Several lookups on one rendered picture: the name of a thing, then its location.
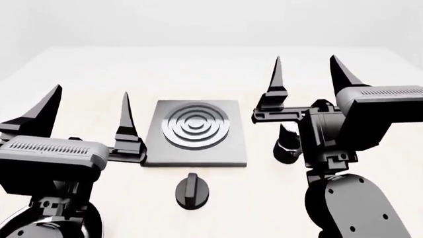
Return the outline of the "black stove knob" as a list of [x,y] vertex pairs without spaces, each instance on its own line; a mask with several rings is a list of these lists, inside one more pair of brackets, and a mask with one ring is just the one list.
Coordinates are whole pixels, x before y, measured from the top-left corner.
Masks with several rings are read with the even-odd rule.
[[203,207],[207,203],[209,195],[208,184],[196,173],[189,173],[175,189],[176,202],[185,210],[197,210]]

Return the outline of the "grey square stove plate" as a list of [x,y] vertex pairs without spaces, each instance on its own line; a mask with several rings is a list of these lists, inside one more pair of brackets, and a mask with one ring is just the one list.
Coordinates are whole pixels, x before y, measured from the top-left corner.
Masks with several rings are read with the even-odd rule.
[[237,100],[158,100],[146,167],[246,167]]

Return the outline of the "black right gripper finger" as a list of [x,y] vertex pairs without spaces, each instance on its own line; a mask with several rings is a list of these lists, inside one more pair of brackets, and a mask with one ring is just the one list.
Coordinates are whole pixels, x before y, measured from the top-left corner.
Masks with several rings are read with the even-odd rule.
[[283,108],[288,91],[284,87],[282,78],[282,63],[280,57],[276,58],[271,80],[267,91],[260,97],[258,108]]
[[363,97],[360,91],[369,87],[358,79],[335,55],[330,57],[330,74],[337,99],[360,99]]

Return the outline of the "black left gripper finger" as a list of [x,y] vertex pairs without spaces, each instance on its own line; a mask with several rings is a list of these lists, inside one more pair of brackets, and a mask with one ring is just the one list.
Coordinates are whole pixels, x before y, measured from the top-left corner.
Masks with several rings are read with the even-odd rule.
[[120,124],[114,139],[114,148],[118,152],[143,152],[147,149],[137,134],[127,92],[124,93],[122,99]]
[[18,118],[0,123],[0,138],[13,138],[15,136],[50,137],[61,102],[61,95],[62,87],[56,85],[28,112]]

